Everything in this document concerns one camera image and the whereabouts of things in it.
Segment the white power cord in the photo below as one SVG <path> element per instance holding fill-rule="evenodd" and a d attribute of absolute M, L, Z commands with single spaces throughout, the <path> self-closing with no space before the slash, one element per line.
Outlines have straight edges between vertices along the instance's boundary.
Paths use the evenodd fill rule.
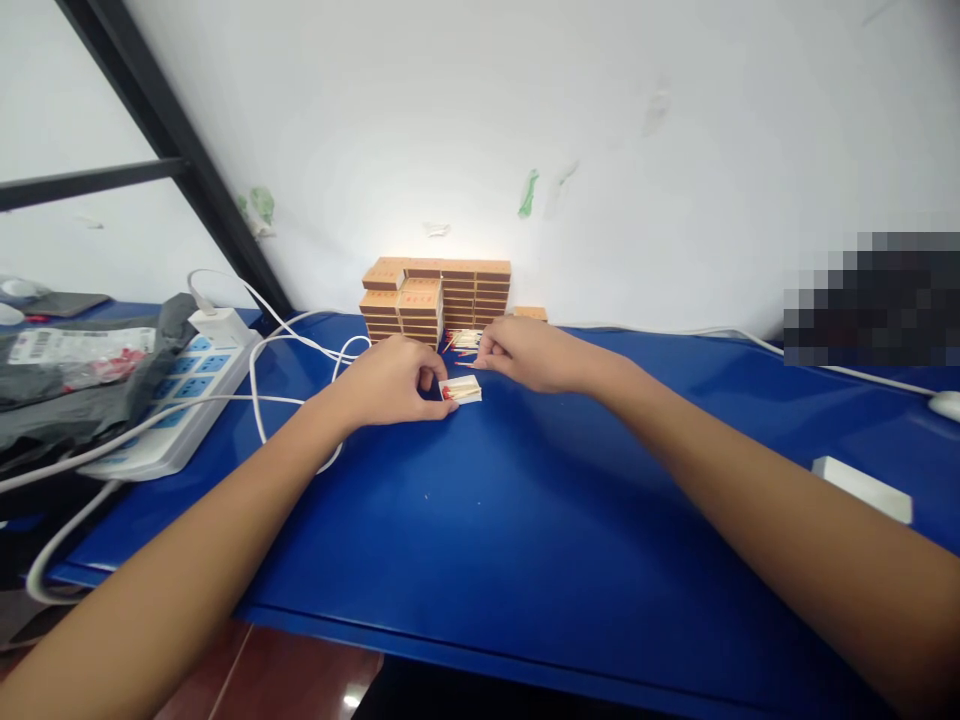
<path fill-rule="evenodd" d="M 267 309 L 267 311 L 273 316 L 273 318 L 279 324 L 279 327 L 274 332 L 272 332 L 269 336 L 267 336 L 263 340 L 259 341 L 250 352 L 249 367 L 250 367 L 251 394 L 250 395 L 212 395 L 209 397 L 195 398 L 193 400 L 185 401 L 174 407 L 163 410 L 157 413 L 156 415 L 152 415 L 151 417 L 147 418 L 144 422 L 140 423 L 136 427 L 131 428 L 127 432 L 123 433 L 122 435 L 119 435 L 113 440 L 110 440 L 104 443 L 100 447 L 97 447 L 93 450 L 89 450 L 75 457 L 68 458 L 66 460 L 55 463 L 48 467 L 40 468 L 38 470 L 33 470 L 31 472 L 24 473 L 22 475 L 12 477 L 7 480 L 0 481 L 0 494 L 4 492 L 8 492 L 18 487 L 22 487 L 24 485 L 28 485 L 29 483 L 42 480 L 44 478 L 50 477 L 51 475 L 55 475 L 59 472 L 70 470 L 75 467 L 84 465 L 88 462 L 91 462 L 93 460 L 96 460 L 97 458 L 102 457 L 103 455 L 106 455 L 107 453 L 110 453 L 116 450 L 125 442 L 137 437 L 138 435 L 148 430 L 149 428 L 153 427 L 156 423 L 160 422 L 161 420 L 168 417 L 169 415 L 172 415 L 175 412 L 180 412 L 181 410 L 188 407 L 192 407 L 193 405 L 199 405 L 200 403 L 211 402 L 214 400 L 251 400 L 253 402 L 254 417 L 256 419 L 257 432 L 260 435 L 260 441 L 261 443 L 266 444 L 267 435 L 263 427 L 263 418 L 260 413 L 260 400 L 268 400 L 272 402 L 285 402 L 285 403 L 291 403 L 294 405 L 303 405 L 305 401 L 299 400 L 296 398 L 281 398 L 281 397 L 273 397 L 273 396 L 261 397 L 260 396 L 260 394 L 257 391 L 257 379 L 256 379 L 257 376 L 256 376 L 255 363 L 256 363 L 256 359 L 260 356 L 260 353 L 262 352 L 264 346 L 266 346 L 270 342 L 273 342 L 274 340 L 286 340 L 289 338 L 293 338 L 295 340 L 299 340 L 301 343 L 303 343 L 307 347 L 311 347 L 315 350 L 319 350 L 331 360 L 336 361 L 336 364 L 334 365 L 334 368 L 333 368 L 333 374 L 330 378 L 330 382 L 333 382 L 337 379 L 337 375 L 340 372 L 341 365 L 349 365 L 350 362 L 352 362 L 358 357 L 356 355 L 347 355 L 346 354 L 347 348 L 357 340 L 365 340 L 368 346 L 370 345 L 370 339 L 368 337 L 363 335 L 357 335 L 347 340 L 347 342 L 344 343 L 343 347 L 340 349 L 339 353 L 333 352 L 332 350 L 328 350 L 320 346 L 313 340 L 310 340 L 309 338 L 305 338 L 299 335 L 297 332 L 293 330 L 292 327 L 290 327 L 291 324 L 299 320 L 302 320 L 306 317 L 317 315 L 326 311 L 315 310 L 311 312 L 302 313 L 296 316 L 295 318 L 293 318 L 288 324 L 284 322 L 279 315 L 277 315 L 276 311 L 272 307 L 270 307 L 270 305 L 260 296 L 260 294 L 256 290 L 254 290 L 248 283 L 244 282 L 242 279 L 236 278 L 235 276 L 227 275 L 226 273 L 218 272 L 216 270 L 207 270 L 207 269 L 194 270 L 188 275 L 187 284 L 190 288 L 191 294 L 197 300 L 197 306 L 207 314 L 213 313 L 215 309 L 213 305 L 205 297 L 203 297 L 200 293 L 198 293 L 196 289 L 193 287 L 193 276 L 197 272 L 212 272 L 218 275 L 224 275 L 225 277 L 231 277 L 236 280 L 239 280 L 241 283 L 243 283 L 243 285 L 247 288 L 247 290 L 257 300 L 260 301 L 260 303 Z M 279 333 L 282 330 L 286 330 L 289 334 L 279 335 Z M 330 459 L 327 460 L 327 462 L 324 463 L 323 466 L 317 471 L 317 475 L 324 472 L 331 465 L 333 465 L 336 459 L 340 456 L 340 451 L 342 449 L 343 449 L 343 443 L 340 443 L 339 445 L 337 445 L 337 448 L 336 450 L 334 450 L 333 454 L 330 456 Z M 70 535 L 70 533 L 72 533 L 84 520 L 86 520 L 86 518 L 89 517 L 94 510 L 100 507 L 100 505 L 102 505 L 110 495 L 116 492 L 117 489 L 120 488 L 122 482 L 123 481 L 121 480 L 112 480 L 108 482 L 106 485 L 104 485 L 103 489 L 89 503 L 87 503 L 83 507 L 83 509 L 80 510 L 80 512 L 78 512 L 66 525 L 60 528 L 60 530 L 56 533 L 56 535 L 54 535 L 43 547 L 43 549 L 40 551 L 40 554 L 37 555 L 36 559 L 33 561 L 33 564 L 30 566 L 30 571 L 27 573 L 26 587 L 27 587 L 27 593 L 30 595 L 30 597 L 32 597 L 34 600 L 38 602 L 46 603 L 48 605 L 73 605 L 80 602 L 82 598 L 59 595 L 57 593 L 53 593 L 49 591 L 44 586 L 43 578 L 44 578 L 44 575 L 46 574 L 47 563 L 50 561 L 50 558 L 53 557 L 53 554 L 56 552 L 57 548 L 60 546 L 60 543 L 62 543 L 63 540 L 67 538 Z"/>
<path fill-rule="evenodd" d="M 701 330 L 651 330 L 650 328 L 635 328 L 629 327 L 627 325 L 610 325 L 608 323 L 585 323 L 580 325 L 563 325 L 563 327 L 573 328 L 575 330 L 629 330 L 631 332 L 643 332 L 651 333 L 654 335 L 693 335 L 693 336 L 706 336 L 706 335 L 720 335 L 720 334 L 729 334 L 735 333 L 737 335 L 742 335 L 753 343 L 756 343 L 760 347 L 769 350 L 772 353 L 783 356 L 783 350 L 778 348 L 776 345 L 771 345 L 765 340 L 761 340 L 756 335 L 748 333 L 746 330 L 740 330 L 739 328 L 732 327 L 713 327 L 713 328 L 703 328 Z M 839 367 L 837 365 L 816 365 L 811 366 L 819 368 L 820 370 L 829 370 L 830 372 L 839 373 L 841 375 L 849 375 L 850 377 L 860 378 L 861 380 L 867 380 L 877 385 L 886 385 L 888 387 L 894 387 L 898 390 L 907 390 L 908 392 L 917 393 L 918 395 L 926 395 L 932 397 L 936 395 L 935 390 L 929 390 L 927 388 L 922 388 L 919 385 L 910 385 L 909 383 L 898 382 L 897 380 L 890 380 L 889 378 L 879 377 L 878 375 L 870 375 L 868 373 L 860 372 L 859 370 L 850 370 L 849 368 Z"/>

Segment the white mouse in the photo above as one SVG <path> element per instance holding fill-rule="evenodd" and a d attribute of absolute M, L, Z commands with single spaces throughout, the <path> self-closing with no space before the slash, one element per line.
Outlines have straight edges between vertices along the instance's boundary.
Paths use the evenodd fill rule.
<path fill-rule="evenodd" d="M 944 390 L 938 392 L 927 403 L 937 415 L 943 415 L 955 422 L 960 422 L 960 392 Z"/>

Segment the black metal frame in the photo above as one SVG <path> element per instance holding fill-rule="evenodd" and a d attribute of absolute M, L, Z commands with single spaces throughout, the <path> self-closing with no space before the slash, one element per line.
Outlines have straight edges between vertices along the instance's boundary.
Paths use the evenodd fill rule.
<path fill-rule="evenodd" d="M 159 160 L 0 185 L 0 211 L 172 178 L 237 275 L 293 312 L 122 0 L 56 0 Z"/>

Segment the wooden floor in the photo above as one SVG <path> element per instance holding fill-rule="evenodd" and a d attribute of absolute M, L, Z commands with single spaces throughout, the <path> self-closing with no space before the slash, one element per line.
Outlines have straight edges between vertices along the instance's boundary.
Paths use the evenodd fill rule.
<path fill-rule="evenodd" d="M 0 680 L 29 650 L 4 658 Z M 347 720 L 379 653 L 231 620 L 157 720 Z"/>

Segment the pixelated area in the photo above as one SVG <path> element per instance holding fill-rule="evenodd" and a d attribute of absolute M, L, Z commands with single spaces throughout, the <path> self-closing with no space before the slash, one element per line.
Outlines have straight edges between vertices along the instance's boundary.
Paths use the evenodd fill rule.
<path fill-rule="evenodd" d="M 863 233 L 788 290 L 788 365 L 960 365 L 960 233 Z"/>

